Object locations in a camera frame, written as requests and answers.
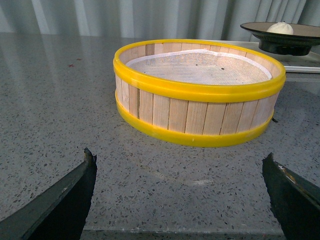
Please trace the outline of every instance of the mesh liner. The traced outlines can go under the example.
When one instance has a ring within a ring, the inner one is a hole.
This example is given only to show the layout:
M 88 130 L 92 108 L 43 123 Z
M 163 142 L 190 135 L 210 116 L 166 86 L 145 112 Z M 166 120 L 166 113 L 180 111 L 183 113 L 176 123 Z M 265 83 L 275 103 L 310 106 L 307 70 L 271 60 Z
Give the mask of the mesh liner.
M 158 78 L 194 84 L 244 85 L 272 78 L 265 67 L 247 57 L 205 49 L 143 56 L 126 65 Z

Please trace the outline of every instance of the countertop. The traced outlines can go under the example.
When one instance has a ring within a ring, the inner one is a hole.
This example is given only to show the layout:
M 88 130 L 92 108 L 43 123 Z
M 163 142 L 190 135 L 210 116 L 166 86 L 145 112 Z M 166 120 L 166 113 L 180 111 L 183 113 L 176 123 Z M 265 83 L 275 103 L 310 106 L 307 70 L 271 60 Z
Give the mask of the countertop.
M 88 147 L 98 171 L 85 230 L 283 236 L 262 160 L 273 152 L 320 186 L 319 75 L 289 73 L 278 123 L 250 142 L 177 145 L 117 111 L 114 54 L 137 41 L 0 33 L 0 220 L 78 166 Z

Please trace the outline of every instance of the yellow rim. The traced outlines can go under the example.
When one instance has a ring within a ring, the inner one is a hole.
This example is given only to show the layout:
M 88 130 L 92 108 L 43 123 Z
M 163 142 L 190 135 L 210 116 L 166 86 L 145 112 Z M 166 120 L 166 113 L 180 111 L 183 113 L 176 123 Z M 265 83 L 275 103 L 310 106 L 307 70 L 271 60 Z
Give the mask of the yellow rim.
M 120 60 L 120 55 L 126 50 L 138 46 L 163 43 L 203 44 L 244 51 L 258 55 L 270 61 L 280 69 L 280 74 L 271 80 L 253 84 L 204 85 L 172 81 L 147 75 L 126 66 Z M 279 61 L 263 53 L 225 43 L 192 39 L 150 40 L 126 45 L 115 53 L 113 59 L 113 69 L 119 78 L 138 89 L 169 98 L 211 103 L 246 102 L 263 99 L 278 93 L 282 89 L 286 80 L 286 70 L 284 66 Z
M 117 93 L 115 93 L 115 99 L 116 106 L 120 115 L 128 124 L 130 124 L 135 129 L 151 137 L 170 143 L 202 148 L 227 147 L 242 144 L 255 139 L 266 130 L 274 114 L 272 112 L 269 119 L 262 125 L 247 131 L 225 135 L 198 135 L 171 131 L 142 121 L 131 115 L 124 107 L 122 107 L 122 105 L 119 103 Z

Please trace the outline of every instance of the dark bowl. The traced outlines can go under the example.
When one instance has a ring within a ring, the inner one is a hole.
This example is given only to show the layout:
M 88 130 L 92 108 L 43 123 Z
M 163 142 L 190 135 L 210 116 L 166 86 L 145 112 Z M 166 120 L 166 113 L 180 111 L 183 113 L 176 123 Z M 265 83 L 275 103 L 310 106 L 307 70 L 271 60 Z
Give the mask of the dark bowl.
M 279 54 L 305 56 L 312 46 L 320 45 L 320 27 L 292 24 L 293 35 L 267 32 L 276 22 L 247 22 L 241 28 L 260 39 L 259 48 L 263 51 Z

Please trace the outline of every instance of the curtain fold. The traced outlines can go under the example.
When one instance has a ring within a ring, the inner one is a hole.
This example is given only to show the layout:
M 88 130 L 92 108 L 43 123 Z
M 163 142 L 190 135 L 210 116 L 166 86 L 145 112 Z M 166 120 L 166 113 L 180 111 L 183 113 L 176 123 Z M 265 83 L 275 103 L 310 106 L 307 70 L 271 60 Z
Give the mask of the curtain fold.
M 2 0 L 0 32 L 257 41 L 240 24 L 319 15 L 318 0 Z

